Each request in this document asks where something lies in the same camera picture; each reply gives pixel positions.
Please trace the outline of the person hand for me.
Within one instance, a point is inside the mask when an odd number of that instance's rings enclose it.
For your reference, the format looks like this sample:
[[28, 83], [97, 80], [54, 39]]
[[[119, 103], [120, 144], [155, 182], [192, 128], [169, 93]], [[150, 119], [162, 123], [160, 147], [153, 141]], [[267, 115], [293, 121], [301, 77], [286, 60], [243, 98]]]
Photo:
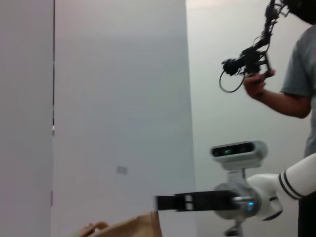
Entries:
[[265, 80], [275, 75], [275, 70], [266, 71], [263, 74], [247, 74], [243, 80], [243, 86], [247, 94], [253, 98], [258, 98], [264, 92]]

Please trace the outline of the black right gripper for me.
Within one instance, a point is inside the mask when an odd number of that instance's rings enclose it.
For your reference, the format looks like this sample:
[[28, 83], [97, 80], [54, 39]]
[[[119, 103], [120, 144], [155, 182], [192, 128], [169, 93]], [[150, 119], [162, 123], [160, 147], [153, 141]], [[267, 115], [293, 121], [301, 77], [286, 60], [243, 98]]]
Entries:
[[156, 210], [190, 211], [221, 211], [237, 210], [231, 191], [206, 191], [175, 194], [174, 196], [155, 196]]

